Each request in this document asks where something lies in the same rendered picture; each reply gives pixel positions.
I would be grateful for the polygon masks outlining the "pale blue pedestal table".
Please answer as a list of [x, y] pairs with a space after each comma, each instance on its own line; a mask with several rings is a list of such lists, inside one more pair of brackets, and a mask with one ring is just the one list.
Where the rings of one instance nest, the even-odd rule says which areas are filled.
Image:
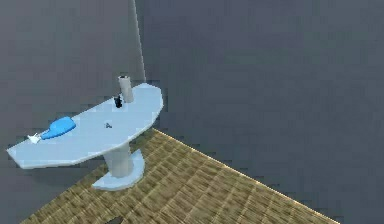
[[37, 144], [26, 139], [7, 153], [22, 169], [71, 166], [103, 156], [108, 173], [93, 187], [117, 191], [133, 186], [143, 177], [145, 160], [140, 150], [130, 151], [129, 143], [153, 125], [163, 99], [161, 89], [147, 83], [132, 90], [133, 102], [117, 108], [109, 99], [72, 117], [76, 127], [70, 132]]

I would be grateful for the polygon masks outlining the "grey paper roll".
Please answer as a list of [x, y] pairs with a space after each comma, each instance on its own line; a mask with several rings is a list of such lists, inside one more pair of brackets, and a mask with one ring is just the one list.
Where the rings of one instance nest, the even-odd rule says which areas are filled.
[[131, 79], [128, 76], [121, 75], [118, 77], [121, 93], [125, 103], [131, 103], [134, 101], [133, 90], [131, 85]]

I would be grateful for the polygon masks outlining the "blue spray bottle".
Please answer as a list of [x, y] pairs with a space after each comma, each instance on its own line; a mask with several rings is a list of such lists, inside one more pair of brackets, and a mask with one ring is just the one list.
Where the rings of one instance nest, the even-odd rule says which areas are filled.
[[75, 127], [75, 122], [70, 117], [66, 116], [53, 121], [44, 133], [28, 135], [27, 138], [33, 144], [37, 144], [40, 140], [48, 140], [64, 135], [73, 130]]

